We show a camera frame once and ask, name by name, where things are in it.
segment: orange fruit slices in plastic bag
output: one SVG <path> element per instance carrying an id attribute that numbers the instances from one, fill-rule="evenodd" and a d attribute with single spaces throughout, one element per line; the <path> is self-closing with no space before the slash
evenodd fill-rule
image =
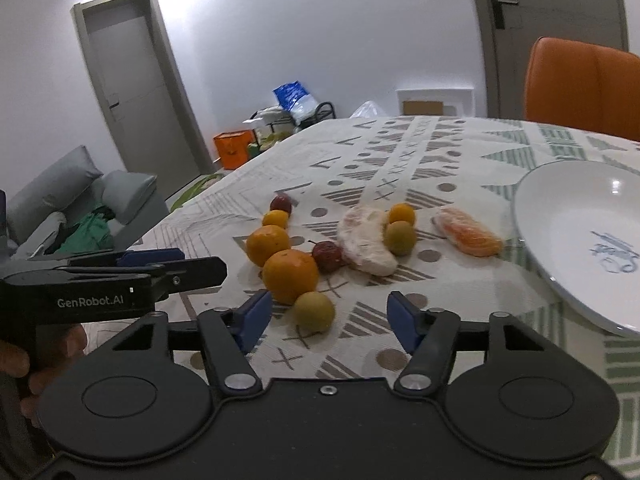
<path id="1" fill-rule="evenodd" d="M 440 209 L 431 219 L 460 251 L 472 256 L 493 256 L 502 250 L 502 240 L 469 213 L 455 207 Z"/>

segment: orange box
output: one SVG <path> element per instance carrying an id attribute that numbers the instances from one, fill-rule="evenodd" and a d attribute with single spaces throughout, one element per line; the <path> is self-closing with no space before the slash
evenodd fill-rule
<path id="1" fill-rule="evenodd" d="M 254 133 L 251 130 L 227 132 L 213 137 L 225 170 L 236 170 L 249 160 L 247 146 L 254 140 Z"/>

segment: blue plastic bag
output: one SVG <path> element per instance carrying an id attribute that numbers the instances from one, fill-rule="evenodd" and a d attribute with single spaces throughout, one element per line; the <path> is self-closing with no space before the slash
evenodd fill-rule
<path id="1" fill-rule="evenodd" d="M 306 91 L 300 81 L 282 85 L 273 93 L 276 94 L 280 106 L 293 116 L 296 124 L 311 117 L 318 108 L 318 101 Z"/>

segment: patterned tablecloth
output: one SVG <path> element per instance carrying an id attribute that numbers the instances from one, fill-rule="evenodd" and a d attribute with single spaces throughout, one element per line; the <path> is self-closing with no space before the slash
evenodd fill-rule
<path id="1" fill-rule="evenodd" d="M 462 319 L 487 320 L 511 312 L 606 378 L 621 419 L 606 458 L 629 478 L 640 478 L 640 340 L 597 329 L 562 302 L 540 278 L 514 232 L 510 200 L 533 168 L 566 158 L 598 160 L 640 174 L 637 143 L 523 121 L 400 117 L 325 121 L 297 134 L 214 184 L 143 238 L 141 249 L 180 247 L 187 257 L 218 255 L 228 265 L 220 287 L 174 295 L 160 304 L 170 320 L 193 319 L 213 306 L 236 307 L 262 287 L 244 241 L 260 226 L 276 192 L 294 200 L 292 245 L 335 239 L 348 208 L 388 209 L 408 202 L 417 212 L 418 243 L 386 278 L 342 269 L 319 283 L 336 304 L 330 332 L 297 329 L 287 308 L 273 320 L 250 355 L 258 374 L 271 377 L 393 380 L 407 362 L 386 322 L 386 297 L 400 290 L 424 308 L 443 307 Z M 497 258 L 474 258 L 438 236 L 431 216 L 455 204 L 506 240 Z M 90 346 L 126 322 L 91 324 Z M 176 361 L 202 372 L 199 354 Z M 482 362 L 480 352 L 459 356 L 453 377 Z"/>

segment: human hand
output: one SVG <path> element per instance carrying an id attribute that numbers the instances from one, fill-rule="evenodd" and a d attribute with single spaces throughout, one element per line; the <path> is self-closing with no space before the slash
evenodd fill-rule
<path id="1" fill-rule="evenodd" d="M 42 356 L 45 368 L 29 376 L 29 390 L 33 395 L 20 402 L 22 414 L 37 427 L 36 408 L 40 394 L 53 379 L 58 377 L 74 360 L 84 355 L 87 345 L 86 333 L 82 325 L 74 325 L 55 342 L 50 351 Z M 0 372 L 20 378 L 29 373 L 30 362 L 27 352 L 15 345 L 0 341 Z"/>

